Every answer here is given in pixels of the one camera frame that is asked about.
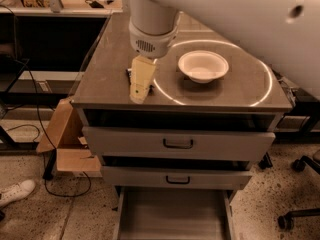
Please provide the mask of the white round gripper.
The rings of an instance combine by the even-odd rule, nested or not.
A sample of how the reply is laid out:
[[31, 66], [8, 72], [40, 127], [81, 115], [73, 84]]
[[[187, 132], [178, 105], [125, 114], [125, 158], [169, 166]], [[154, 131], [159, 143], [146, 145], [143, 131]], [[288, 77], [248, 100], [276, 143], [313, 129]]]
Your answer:
[[142, 104], [146, 99], [156, 71], [156, 65], [150, 59], [161, 58], [168, 53], [177, 36], [179, 20], [180, 15], [176, 14], [173, 18], [173, 29], [160, 35], [146, 34], [132, 22], [129, 23], [131, 46], [142, 55], [132, 60], [129, 97], [134, 103]]

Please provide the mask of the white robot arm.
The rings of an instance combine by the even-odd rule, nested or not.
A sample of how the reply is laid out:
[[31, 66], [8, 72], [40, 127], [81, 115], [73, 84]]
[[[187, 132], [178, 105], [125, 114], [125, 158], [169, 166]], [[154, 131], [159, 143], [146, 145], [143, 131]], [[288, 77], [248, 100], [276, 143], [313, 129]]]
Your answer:
[[180, 11], [320, 98], [320, 0], [129, 0], [130, 41], [161, 58]]

